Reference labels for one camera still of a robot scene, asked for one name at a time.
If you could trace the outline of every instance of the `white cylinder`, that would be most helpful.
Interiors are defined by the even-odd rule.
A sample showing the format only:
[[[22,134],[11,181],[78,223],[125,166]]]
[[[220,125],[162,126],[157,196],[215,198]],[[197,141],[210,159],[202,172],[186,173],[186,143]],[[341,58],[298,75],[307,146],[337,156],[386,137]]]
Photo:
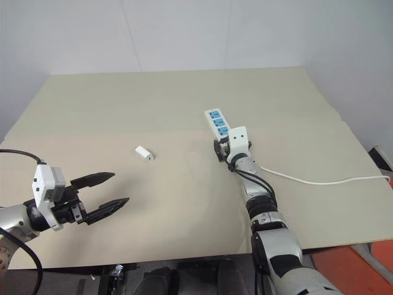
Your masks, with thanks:
[[[151,152],[142,146],[138,146],[135,151],[142,157],[142,159],[147,163],[154,162],[154,157]]]

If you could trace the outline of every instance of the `black wire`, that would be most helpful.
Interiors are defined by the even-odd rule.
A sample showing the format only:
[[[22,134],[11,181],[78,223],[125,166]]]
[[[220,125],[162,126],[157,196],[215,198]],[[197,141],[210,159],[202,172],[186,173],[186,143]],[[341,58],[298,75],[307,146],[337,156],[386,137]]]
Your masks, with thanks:
[[[272,196],[276,197],[276,193],[274,192],[274,189],[272,188],[272,186],[266,180],[264,180],[263,178],[259,177],[258,175],[255,175],[255,174],[249,173],[247,171],[244,171],[244,170],[235,169],[235,171],[238,171],[238,172],[247,174],[249,176],[252,176],[252,177],[258,179],[259,181],[261,181],[262,183],[266,184],[266,186],[269,187],[269,190],[270,190],[270,193],[272,194]]]
[[[34,261],[34,263],[36,264],[37,267],[37,278],[36,278],[36,284],[34,285],[34,289],[33,292],[31,293],[31,295],[36,295],[38,292],[38,289],[41,285],[42,282],[42,275],[44,273],[44,271],[42,270],[42,265],[41,265],[41,261],[39,260],[39,258],[37,257],[37,255],[34,253],[34,251],[25,243],[23,243],[21,240],[19,240],[16,236],[14,236],[13,234],[10,234],[8,231],[6,231],[5,229],[0,227],[0,234],[2,234],[3,236],[5,236],[6,238],[8,238],[12,243],[16,244],[17,246],[19,246],[20,248],[22,248],[27,254],[29,254],[29,256],[31,257],[31,259]]]
[[[262,186],[267,192],[270,192],[269,188],[268,188],[266,185],[260,183],[259,181],[254,180],[254,179],[252,179],[252,178],[250,178],[250,177],[247,177],[246,175],[243,175],[243,174],[242,174],[242,170],[237,170],[237,169],[235,169],[235,170],[233,170],[233,171],[234,171],[236,174],[238,174],[238,175],[240,175],[241,177],[243,177],[244,179],[249,180],[249,181],[252,181],[253,183],[258,184],[259,186]]]
[[[34,160],[36,160],[37,164],[45,164],[39,157],[37,157],[36,155],[33,155],[29,152],[19,151],[17,149],[0,149],[0,152],[8,152],[11,154],[27,155],[28,157],[31,157]]]
[[[254,292],[255,295],[258,295],[258,270],[255,267],[255,276],[254,276]]]

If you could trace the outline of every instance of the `floor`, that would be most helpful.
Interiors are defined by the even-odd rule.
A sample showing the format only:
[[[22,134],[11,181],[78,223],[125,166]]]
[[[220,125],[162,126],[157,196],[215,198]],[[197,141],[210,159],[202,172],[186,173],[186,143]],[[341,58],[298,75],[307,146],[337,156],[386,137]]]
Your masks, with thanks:
[[[152,261],[136,264],[124,272],[124,277],[113,295],[132,295],[143,279],[144,272],[168,266],[178,269],[179,295],[216,295],[216,266],[221,259],[230,258],[246,284],[249,294],[254,294],[254,265],[250,254],[215,256],[197,259]],[[306,266],[314,267],[309,255],[304,257]],[[3,294],[29,294],[34,286],[33,270],[10,270],[7,272]],[[98,293],[99,276],[70,273],[45,272],[38,295],[95,295]]]

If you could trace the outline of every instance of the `table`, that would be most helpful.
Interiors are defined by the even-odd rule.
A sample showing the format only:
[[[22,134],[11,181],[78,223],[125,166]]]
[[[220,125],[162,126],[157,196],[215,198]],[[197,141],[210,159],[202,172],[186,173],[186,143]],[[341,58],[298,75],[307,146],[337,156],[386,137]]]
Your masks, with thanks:
[[[44,267],[250,252],[249,218],[236,176],[217,161],[203,111],[245,125],[264,167],[310,181],[379,175],[347,124],[300,67],[81,74],[50,77],[2,148],[37,154],[67,180],[99,171],[80,191],[88,211],[131,200],[94,225],[47,230],[29,246]],[[144,163],[134,148],[153,152]],[[35,163],[0,156],[0,201],[31,199]],[[302,248],[393,237],[393,193],[383,179],[310,186],[264,173]],[[34,267],[18,251],[11,268]]]

